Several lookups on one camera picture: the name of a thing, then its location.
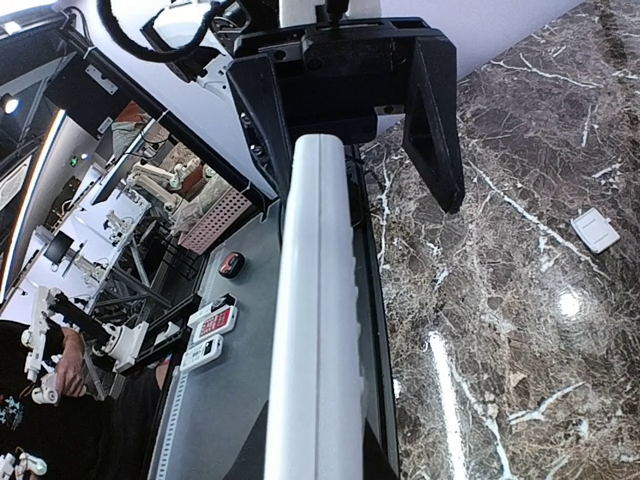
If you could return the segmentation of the white battery cover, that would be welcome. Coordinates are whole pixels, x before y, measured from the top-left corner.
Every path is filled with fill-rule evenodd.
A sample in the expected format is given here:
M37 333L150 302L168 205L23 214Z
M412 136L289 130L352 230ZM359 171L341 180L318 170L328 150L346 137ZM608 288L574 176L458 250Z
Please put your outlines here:
M590 208L571 220L580 240L594 254L601 254L620 240L620 234L596 208Z

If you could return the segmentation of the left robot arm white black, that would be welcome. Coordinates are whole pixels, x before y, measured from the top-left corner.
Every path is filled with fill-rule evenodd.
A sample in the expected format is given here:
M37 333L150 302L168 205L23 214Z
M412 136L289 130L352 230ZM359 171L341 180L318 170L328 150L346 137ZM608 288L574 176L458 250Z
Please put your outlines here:
M385 18L376 1L174 1L132 39L97 5L113 42L230 101L259 175L279 199L295 141L371 142L384 116L405 118L402 146L447 213L465 196L457 51L419 17Z

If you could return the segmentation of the white remote control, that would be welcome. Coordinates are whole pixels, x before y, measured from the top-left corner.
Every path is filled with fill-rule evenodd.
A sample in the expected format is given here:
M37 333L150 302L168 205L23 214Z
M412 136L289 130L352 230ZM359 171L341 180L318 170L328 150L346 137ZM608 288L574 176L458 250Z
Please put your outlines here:
M342 141L295 143L285 207L264 476L360 479L363 379Z

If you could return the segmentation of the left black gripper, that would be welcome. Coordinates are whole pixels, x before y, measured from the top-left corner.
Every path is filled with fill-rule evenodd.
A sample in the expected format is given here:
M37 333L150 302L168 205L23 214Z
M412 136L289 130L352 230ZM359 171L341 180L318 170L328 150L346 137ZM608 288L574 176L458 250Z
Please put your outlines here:
M398 107L406 113L404 151L440 208L460 210L457 51L425 20L370 18L243 35L227 78L253 164L278 197L290 189L290 137L330 133L366 143L378 116Z

